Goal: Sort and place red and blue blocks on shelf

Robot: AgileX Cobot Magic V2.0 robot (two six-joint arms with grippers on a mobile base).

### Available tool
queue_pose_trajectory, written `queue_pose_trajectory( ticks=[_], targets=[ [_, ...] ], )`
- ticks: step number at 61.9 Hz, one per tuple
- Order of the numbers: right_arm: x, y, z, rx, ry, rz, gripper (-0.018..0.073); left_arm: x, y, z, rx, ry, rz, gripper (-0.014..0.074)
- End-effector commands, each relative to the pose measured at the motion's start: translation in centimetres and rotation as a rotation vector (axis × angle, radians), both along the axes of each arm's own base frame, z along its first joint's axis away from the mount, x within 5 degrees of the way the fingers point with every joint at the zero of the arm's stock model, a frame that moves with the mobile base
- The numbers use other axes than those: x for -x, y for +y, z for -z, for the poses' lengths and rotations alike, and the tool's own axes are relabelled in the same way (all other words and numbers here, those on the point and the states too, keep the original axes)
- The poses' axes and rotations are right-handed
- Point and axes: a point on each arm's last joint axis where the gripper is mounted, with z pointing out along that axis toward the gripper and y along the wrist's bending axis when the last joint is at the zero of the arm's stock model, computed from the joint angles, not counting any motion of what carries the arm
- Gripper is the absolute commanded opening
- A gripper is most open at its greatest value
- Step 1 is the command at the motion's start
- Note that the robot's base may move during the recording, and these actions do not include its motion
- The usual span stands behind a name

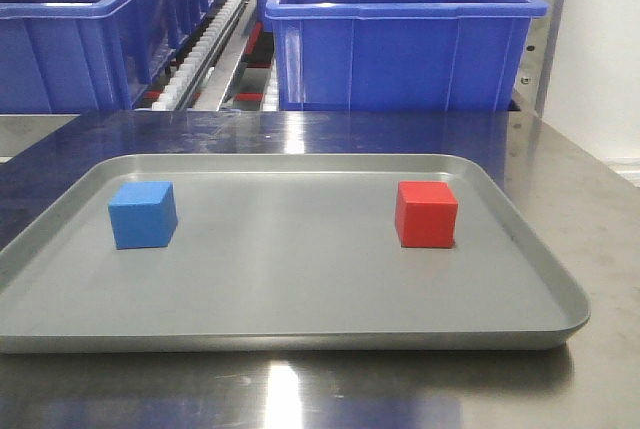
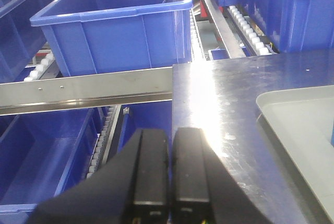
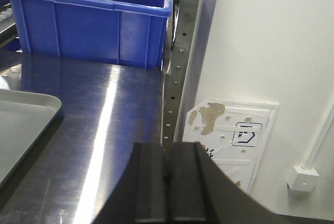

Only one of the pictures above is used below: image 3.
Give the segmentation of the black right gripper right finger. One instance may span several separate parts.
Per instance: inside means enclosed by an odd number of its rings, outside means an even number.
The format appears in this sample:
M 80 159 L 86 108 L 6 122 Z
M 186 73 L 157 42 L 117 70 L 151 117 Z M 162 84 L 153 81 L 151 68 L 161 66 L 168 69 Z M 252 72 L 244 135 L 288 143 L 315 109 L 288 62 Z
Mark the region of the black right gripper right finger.
M 236 186 L 198 142 L 170 152 L 170 223 L 326 223 L 273 213 Z

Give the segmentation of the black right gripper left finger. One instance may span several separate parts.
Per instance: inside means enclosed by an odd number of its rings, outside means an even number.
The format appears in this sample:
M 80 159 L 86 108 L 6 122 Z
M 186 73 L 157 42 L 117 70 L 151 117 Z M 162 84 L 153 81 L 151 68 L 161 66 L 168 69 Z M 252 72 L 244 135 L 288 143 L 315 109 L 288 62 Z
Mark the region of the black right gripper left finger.
M 162 148 L 134 143 L 128 164 L 93 223 L 167 223 Z

